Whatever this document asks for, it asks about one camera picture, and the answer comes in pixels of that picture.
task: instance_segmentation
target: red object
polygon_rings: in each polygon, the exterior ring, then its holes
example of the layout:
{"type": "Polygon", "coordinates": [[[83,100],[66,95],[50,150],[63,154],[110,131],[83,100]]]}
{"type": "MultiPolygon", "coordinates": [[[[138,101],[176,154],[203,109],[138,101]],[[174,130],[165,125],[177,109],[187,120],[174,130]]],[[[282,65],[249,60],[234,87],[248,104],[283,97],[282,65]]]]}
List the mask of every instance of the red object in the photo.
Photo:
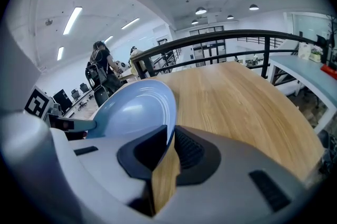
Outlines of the red object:
{"type": "Polygon", "coordinates": [[[335,78],[337,80],[337,71],[336,70],[331,69],[326,64],[323,64],[321,70],[323,72],[326,72],[328,75],[332,76],[333,78],[335,78]]]}

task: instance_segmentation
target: wooden tabletop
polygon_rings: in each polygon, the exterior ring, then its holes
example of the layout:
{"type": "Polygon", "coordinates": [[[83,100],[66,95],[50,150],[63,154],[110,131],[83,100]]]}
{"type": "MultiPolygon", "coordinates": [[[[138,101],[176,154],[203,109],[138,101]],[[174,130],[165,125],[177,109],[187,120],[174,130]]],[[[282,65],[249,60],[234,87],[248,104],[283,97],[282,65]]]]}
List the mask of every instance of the wooden tabletop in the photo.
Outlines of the wooden tabletop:
{"type": "MultiPolygon", "coordinates": [[[[304,181],[323,154],[300,111],[268,81],[236,62],[219,63],[152,79],[166,83],[177,105],[177,125],[251,144],[304,181]]],[[[156,212],[175,192],[179,159],[174,141],[153,172],[156,212]]]]}

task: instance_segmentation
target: ceiling light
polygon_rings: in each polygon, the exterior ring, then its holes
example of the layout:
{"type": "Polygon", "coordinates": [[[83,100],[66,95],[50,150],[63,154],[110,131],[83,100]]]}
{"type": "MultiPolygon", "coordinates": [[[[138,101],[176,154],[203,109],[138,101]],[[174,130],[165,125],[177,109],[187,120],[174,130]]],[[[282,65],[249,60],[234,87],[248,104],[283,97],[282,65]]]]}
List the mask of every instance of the ceiling light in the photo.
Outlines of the ceiling light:
{"type": "Polygon", "coordinates": [[[82,7],[76,7],[73,10],[72,15],[70,16],[67,25],[65,26],[63,35],[68,34],[70,32],[70,29],[72,28],[75,20],[77,19],[78,15],[80,14],[80,12],[82,11],[82,7]]]}
{"type": "Polygon", "coordinates": [[[196,15],[202,15],[205,14],[207,12],[207,10],[204,7],[199,7],[196,11],[195,14],[196,15]]]}
{"type": "Polygon", "coordinates": [[[111,40],[113,38],[113,36],[110,36],[107,40],[104,41],[104,43],[109,42],[109,40],[111,40]]]}
{"type": "Polygon", "coordinates": [[[60,47],[60,48],[58,49],[58,52],[57,52],[57,60],[60,60],[60,59],[62,58],[63,49],[64,49],[64,47],[60,47]]]}
{"type": "Polygon", "coordinates": [[[132,23],[135,23],[138,20],[139,20],[139,18],[136,18],[136,19],[132,20],[130,23],[127,23],[125,26],[123,26],[122,29],[125,29],[126,27],[130,26],[132,23]]]}
{"type": "Polygon", "coordinates": [[[256,4],[252,4],[250,7],[249,7],[249,10],[259,10],[258,6],[256,4]]]}

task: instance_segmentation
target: fluorescent ceiling light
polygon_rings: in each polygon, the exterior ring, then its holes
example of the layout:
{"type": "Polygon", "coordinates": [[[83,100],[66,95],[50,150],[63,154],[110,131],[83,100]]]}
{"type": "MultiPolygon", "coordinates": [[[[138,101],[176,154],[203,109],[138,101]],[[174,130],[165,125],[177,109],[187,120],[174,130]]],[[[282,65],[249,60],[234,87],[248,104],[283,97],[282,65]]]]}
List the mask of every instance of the fluorescent ceiling light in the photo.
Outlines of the fluorescent ceiling light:
{"type": "Polygon", "coordinates": [[[202,15],[205,14],[207,12],[207,10],[204,7],[199,7],[196,11],[195,14],[196,15],[202,15]]]}
{"type": "Polygon", "coordinates": [[[58,52],[57,52],[57,60],[60,60],[60,59],[62,58],[63,49],[64,49],[64,47],[60,47],[60,48],[58,49],[58,52]]]}
{"type": "Polygon", "coordinates": [[[256,4],[252,4],[250,7],[249,7],[249,10],[259,10],[258,6],[256,4]]]}
{"type": "Polygon", "coordinates": [[[109,40],[111,40],[111,39],[112,39],[112,37],[113,37],[113,36],[110,36],[110,37],[109,37],[107,40],[105,40],[105,41],[104,41],[104,43],[107,43],[107,42],[109,42],[109,40]]]}
{"type": "Polygon", "coordinates": [[[68,34],[70,32],[70,29],[72,28],[75,20],[77,19],[78,15],[80,14],[80,12],[82,11],[82,7],[76,7],[72,13],[72,15],[70,16],[67,25],[65,26],[63,35],[68,34]]]}
{"type": "Polygon", "coordinates": [[[136,18],[136,19],[132,20],[130,23],[127,23],[125,26],[123,26],[122,29],[125,29],[126,27],[130,26],[132,23],[135,23],[138,20],[139,20],[139,18],[136,18]]]}

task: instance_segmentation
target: light blue bowl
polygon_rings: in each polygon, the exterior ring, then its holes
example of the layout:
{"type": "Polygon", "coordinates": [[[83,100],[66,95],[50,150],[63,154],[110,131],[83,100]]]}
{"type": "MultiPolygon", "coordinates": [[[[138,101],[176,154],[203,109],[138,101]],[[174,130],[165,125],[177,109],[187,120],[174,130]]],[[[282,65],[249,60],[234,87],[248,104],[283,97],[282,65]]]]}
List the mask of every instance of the light blue bowl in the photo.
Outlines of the light blue bowl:
{"type": "Polygon", "coordinates": [[[143,80],[127,85],[100,107],[94,120],[97,127],[87,139],[127,135],[167,125],[168,144],[176,122],[175,98],[171,89],[157,80],[143,80]]]}

